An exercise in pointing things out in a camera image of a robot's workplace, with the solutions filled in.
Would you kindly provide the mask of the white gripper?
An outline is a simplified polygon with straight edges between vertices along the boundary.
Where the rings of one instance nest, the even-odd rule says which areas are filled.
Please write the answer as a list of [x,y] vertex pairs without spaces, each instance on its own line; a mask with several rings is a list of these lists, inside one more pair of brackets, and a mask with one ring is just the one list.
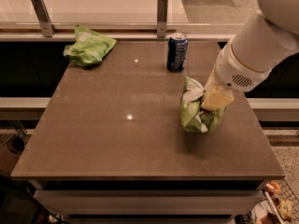
[[[215,66],[207,79],[205,85],[206,93],[201,103],[201,108],[206,111],[215,111],[226,107],[235,99],[232,90],[252,91],[266,80],[269,74],[270,70],[257,72],[243,65],[234,54],[232,41],[229,41],[220,51]],[[214,88],[208,91],[209,87],[214,83],[214,77],[220,85],[232,90]]]

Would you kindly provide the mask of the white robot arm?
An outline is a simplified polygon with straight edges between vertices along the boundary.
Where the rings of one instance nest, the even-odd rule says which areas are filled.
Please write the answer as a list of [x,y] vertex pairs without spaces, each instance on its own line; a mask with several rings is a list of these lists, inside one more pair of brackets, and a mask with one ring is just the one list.
[[215,111],[252,91],[299,51],[299,0],[257,0],[258,10],[219,53],[201,107]]

